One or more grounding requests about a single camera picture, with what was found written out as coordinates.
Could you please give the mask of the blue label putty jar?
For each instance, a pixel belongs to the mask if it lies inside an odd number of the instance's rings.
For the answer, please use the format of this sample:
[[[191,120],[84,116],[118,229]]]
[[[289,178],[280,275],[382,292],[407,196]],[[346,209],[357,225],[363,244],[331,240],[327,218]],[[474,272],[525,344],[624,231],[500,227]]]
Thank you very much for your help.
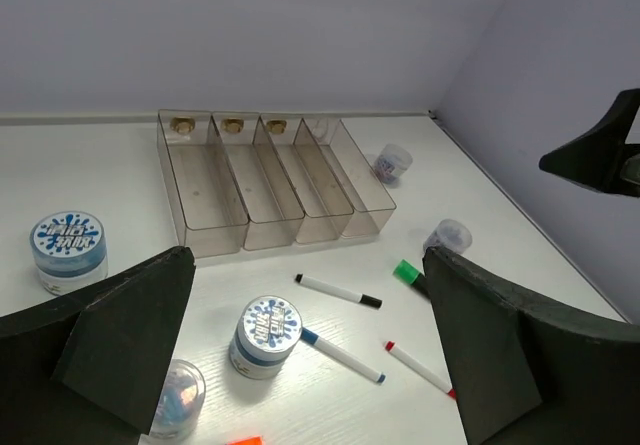
[[[29,243],[39,279],[53,295],[64,295],[108,275],[103,224],[90,213],[60,211],[39,220]]]
[[[256,297],[242,311],[229,345],[238,373],[254,380],[276,376],[301,339],[302,319],[284,298]]]

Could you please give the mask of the green cap black highlighter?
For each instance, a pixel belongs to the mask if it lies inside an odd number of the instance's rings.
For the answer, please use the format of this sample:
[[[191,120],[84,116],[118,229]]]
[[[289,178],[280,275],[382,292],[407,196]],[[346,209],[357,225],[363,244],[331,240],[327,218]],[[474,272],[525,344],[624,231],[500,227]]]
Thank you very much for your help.
[[[424,274],[408,261],[401,260],[395,267],[393,275],[425,299],[430,299],[428,285]]]

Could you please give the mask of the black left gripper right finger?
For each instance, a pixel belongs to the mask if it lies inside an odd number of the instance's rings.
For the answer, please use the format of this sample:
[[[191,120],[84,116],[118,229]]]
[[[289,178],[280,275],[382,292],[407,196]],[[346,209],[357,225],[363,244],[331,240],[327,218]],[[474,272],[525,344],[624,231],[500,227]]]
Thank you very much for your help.
[[[636,444],[639,328],[434,247],[426,287],[470,444]]]

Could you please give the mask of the blue cap white marker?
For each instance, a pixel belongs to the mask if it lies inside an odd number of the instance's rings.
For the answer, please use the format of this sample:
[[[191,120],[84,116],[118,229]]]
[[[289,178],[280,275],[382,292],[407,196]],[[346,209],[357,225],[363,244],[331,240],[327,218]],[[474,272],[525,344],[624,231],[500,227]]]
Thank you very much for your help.
[[[386,375],[383,372],[370,367],[359,358],[307,328],[302,329],[301,340],[376,384],[382,384],[386,379]]]

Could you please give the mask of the red cap white marker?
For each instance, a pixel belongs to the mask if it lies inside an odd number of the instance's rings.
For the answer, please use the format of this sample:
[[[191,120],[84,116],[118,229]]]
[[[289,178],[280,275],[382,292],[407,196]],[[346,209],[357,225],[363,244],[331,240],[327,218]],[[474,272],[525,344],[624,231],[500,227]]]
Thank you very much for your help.
[[[449,381],[445,380],[443,376],[435,373],[427,365],[420,362],[411,354],[399,347],[394,341],[386,341],[384,348],[390,355],[428,381],[431,385],[438,388],[453,400],[457,399],[456,392]]]

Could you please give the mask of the orange cap black highlighter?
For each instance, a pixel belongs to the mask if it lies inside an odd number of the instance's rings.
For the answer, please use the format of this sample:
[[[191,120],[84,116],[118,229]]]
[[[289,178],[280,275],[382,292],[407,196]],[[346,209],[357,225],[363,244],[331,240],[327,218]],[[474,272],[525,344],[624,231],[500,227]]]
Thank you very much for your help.
[[[263,439],[261,436],[251,436],[241,440],[228,442],[226,445],[263,445]]]

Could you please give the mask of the black cap white marker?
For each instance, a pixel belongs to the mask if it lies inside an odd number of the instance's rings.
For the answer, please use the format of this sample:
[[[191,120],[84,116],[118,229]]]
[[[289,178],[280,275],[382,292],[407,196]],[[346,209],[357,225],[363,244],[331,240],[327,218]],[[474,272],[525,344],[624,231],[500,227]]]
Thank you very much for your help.
[[[294,281],[303,287],[373,309],[380,309],[383,304],[382,300],[376,297],[331,285],[305,274],[297,274]]]

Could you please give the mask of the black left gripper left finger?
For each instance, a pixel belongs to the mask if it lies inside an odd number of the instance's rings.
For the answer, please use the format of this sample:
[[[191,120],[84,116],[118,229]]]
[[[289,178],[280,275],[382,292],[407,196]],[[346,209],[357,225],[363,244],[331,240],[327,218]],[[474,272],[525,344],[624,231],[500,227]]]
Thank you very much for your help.
[[[136,444],[149,432],[195,275],[172,247],[1,319],[4,444]]]

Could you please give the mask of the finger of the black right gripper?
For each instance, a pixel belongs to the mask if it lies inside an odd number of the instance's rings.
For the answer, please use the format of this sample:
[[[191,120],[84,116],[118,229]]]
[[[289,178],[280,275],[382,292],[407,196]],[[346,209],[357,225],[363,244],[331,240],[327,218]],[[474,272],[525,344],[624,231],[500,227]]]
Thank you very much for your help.
[[[639,145],[627,137],[639,111],[639,90],[620,92],[590,130],[543,155],[539,169],[609,195],[639,193]]]

